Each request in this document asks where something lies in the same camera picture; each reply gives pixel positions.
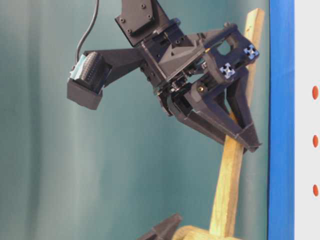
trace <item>black object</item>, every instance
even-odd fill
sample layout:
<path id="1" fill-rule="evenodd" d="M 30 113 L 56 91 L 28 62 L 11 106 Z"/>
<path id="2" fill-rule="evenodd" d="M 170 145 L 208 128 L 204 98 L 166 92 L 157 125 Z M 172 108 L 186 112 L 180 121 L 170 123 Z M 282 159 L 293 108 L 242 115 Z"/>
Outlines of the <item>black object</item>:
<path id="1" fill-rule="evenodd" d="M 115 21 L 133 48 L 85 51 L 68 81 L 70 100 L 95 110 L 103 87 L 140 68 L 168 116 L 221 144 L 228 135 L 251 152 L 260 146 L 245 95 L 246 66 L 259 52 L 236 24 L 184 35 L 180 21 L 169 20 L 157 0 L 122 0 Z M 227 54 L 218 50 L 224 42 Z M 188 82 L 193 75 L 202 76 Z"/>
<path id="2" fill-rule="evenodd" d="M 151 231 L 139 237 L 137 240 L 171 240 L 181 220 L 182 217 L 179 214 L 175 214 L 154 226 Z"/>

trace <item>wooden branch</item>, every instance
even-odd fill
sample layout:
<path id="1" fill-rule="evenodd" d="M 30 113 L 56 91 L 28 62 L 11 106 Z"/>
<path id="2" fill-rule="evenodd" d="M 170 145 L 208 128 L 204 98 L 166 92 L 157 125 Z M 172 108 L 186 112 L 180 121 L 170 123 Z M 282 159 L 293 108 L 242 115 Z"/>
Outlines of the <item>wooden branch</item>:
<path id="1" fill-rule="evenodd" d="M 173 236 L 172 240 L 239 240 L 233 237 L 214 236 L 208 230 L 195 226 L 181 227 Z"/>
<path id="2" fill-rule="evenodd" d="M 259 8 L 251 11 L 247 15 L 244 35 L 256 48 L 260 45 L 264 16 L 265 12 Z M 253 94 L 256 64 L 250 65 L 248 70 L 249 77 L 246 96 L 248 104 L 250 105 Z M 210 222 L 209 232 L 211 235 L 223 238 L 232 237 L 234 235 L 243 152 L 244 147 L 241 144 L 228 136 L 226 137 Z"/>

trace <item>black cable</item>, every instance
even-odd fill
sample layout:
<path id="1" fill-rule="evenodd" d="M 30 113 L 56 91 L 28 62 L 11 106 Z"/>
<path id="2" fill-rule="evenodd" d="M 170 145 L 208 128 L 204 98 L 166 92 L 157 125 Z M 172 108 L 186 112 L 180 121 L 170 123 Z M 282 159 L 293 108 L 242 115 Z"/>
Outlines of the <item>black cable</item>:
<path id="1" fill-rule="evenodd" d="M 75 64 L 77 64 L 77 62 L 79 61 L 79 54 L 80 54 L 80 50 L 81 50 L 82 45 L 84 44 L 85 40 L 87 39 L 88 35 L 90 34 L 92 28 L 94 27 L 94 25 L 96 23 L 97 16 L 98 16 L 98 10 L 99 10 L 99 0 L 96 0 L 94 14 L 93 14 L 93 18 L 90 23 L 90 26 L 87 29 L 87 31 L 83 34 L 81 40 L 78 43 L 78 46 L 76 47 Z"/>

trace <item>blue plastic part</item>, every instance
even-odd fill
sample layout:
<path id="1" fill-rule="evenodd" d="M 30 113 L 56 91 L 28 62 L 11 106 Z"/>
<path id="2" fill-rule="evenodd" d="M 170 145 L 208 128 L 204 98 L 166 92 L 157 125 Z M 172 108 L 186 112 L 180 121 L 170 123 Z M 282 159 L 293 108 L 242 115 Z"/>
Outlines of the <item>blue plastic part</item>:
<path id="1" fill-rule="evenodd" d="M 70 78 L 73 80 L 77 80 L 80 77 L 82 69 L 84 68 L 85 61 L 87 56 L 81 55 L 79 61 L 76 63 L 74 70 L 70 72 Z"/>
<path id="2" fill-rule="evenodd" d="M 269 240 L 294 239 L 294 8 L 294 0 L 270 0 Z"/>

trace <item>orange dot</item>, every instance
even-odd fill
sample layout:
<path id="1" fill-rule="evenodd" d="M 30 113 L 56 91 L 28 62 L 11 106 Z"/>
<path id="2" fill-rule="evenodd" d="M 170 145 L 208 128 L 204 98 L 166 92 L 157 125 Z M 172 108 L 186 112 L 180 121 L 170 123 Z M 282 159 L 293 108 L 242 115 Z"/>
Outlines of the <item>orange dot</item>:
<path id="1" fill-rule="evenodd" d="M 318 139 L 317 135 L 314 135 L 314 136 L 313 136 L 312 142 L 313 142 L 313 146 L 314 146 L 315 148 L 318 147 L 319 139 Z"/>
<path id="2" fill-rule="evenodd" d="M 319 189 L 317 185 L 313 185 L 313 194 L 318 197 L 319 196 Z"/>
<path id="3" fill-rule="evenodd" d="M 319 89 L 317 86 L 314 86 L 312 89 L 312 97 L 316 100 L 319 97 Z"/>

